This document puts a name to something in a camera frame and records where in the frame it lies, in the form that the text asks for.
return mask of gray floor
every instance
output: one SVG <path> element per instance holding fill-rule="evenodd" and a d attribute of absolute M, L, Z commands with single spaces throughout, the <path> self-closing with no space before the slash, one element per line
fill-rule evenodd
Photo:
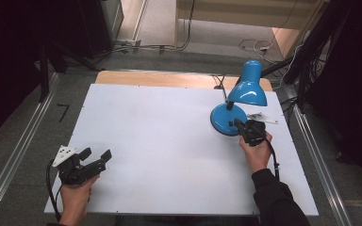
<path fill-rule="evenodd" d="M 194 73 L 239 74 L 244 61 L 245 59 L 240 57 L 182 52 L 166 52 L 160 55 L 156 51 L 140 50 L 136 54 L 111 54 L 99 66 L 108 70 L 186 72 L 188 69 L 188 72 Z M 96 75 L 97 72 L 88 71 L 84 67 L 72 67 L 66 74 L 60 76 L 58 90 L 0 203 L 0 225 L 43 225 L 45 222 L 55 221 L 54 216 L 43 213 L 48 198 L 44 182 L 45 168 L 48 161 L 56 155 L 59 145 L 68 143 L 89 85 L 94 82 Z M 280 101 L 287 99 L 282 89 L 279 89 L 277 94 Z M 38 99 L 39 89 L 36 89 L 1 128 L 0 171 L 24 131 Z M 63 108 L 57 104 L 71 106 L 62 122 L 58 121 L 63 114 Z M 328 136 L 326 124 L 311 111 L 309 106 L 306 109 L 313 133 L 320 144 L 321 152 L 334 176 L 341 197 L 350 203 L 347 209 L 352 222 L 354 225 L 362 225 L 362 169 L 356 165 L 340 164 L 335 161 L 337 150 Z M 312 225 L 337 225 L 302 133 L 293 116 L 290 117 L 290 133 L 294 138 L 307 181 L 311 184 L 320 212 L 318 217 L 310 217 L 310 222 Z M 121 221 L 118 221 L 117 225 L 147 225 L 143 217 L 119 219 Z M 89 214 L 84 225 L 114 225 L 114 222 L 114 216 Z"/>

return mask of blue desk lamp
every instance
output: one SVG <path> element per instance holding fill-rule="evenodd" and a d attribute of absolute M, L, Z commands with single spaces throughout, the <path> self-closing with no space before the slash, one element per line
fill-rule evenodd
<path fill-rule="evenodd" d="M 239 83 L 231 90 L 225 104 L 216 106 L 210 114 L 213 127 L 221 134 L 236 136 L 238 129 L 234 119 L 247 121 L 245 112 L 234 103 L 247 105 L 267 105 L 264 90 L 260 87 L 261 64 L 257 60 L 249 60 L 243 64 Z"/>

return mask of white tabletop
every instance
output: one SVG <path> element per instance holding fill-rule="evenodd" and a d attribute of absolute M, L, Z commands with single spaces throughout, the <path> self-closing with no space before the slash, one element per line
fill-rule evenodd
<path fill-rule="evenodd" d="M 266 96 L 268 106 L 238 106 L 247 114 L 262 112 L 278 120 L 266 126 L 273 135 L 281 181 L 304 213 L 315 216 L 318 211 L 276 93 Z M 67 146 L 79 151 L 91 147 L 84 165 L 107 149 L 112 159 L 93 186 L 88 211 L 257 215 L 255 187 L 239 138 L 219 134 L 210 123 L 211 110 L 223 102 L 219 89 L 91 85 Z M 269 168 L 273 171 L 272 159 Z M 57 178 L 55 193 L 59 184 Z M 54 212 L 49 200 L 45 212 Z"/>

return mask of black sleeve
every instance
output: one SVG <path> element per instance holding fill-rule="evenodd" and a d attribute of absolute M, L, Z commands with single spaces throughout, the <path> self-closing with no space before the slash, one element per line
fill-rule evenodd
<path fill-rule="evenodd" d="M 304 212 L 293 200 L 289 187 L 277 181 L 269 169 L 252 175 L 255 203 L 262 225 L 310 225 Z"/>

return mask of hand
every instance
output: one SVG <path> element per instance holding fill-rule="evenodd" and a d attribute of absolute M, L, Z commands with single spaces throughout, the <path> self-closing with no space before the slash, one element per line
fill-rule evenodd
<path fill-rule="evenodd" d="M 266 138 L 269 142 L 272 142 L 271 134 L 266 132 Z M 265 140 L 260 144 L 251 147 L 245 143 L 243 136 L 239 136 L 239 146 L 245 152 L 245 158 L 249 164 L 250 169 L 252 170 L 252 173 L 267 168 L 272 152 L 270 151 L 269 145 Z"/>
<path fill-rule="evenodd" d="M 87 215 L 87 202 L 90 199 L 91 187 L 98 178 L 99 175 L 96 175 L 81 186 L 63 185 L 60 190 L 63 202 L 63 214 L 60 224 L 67 226 L 81 224 L 81 221 Z"/>

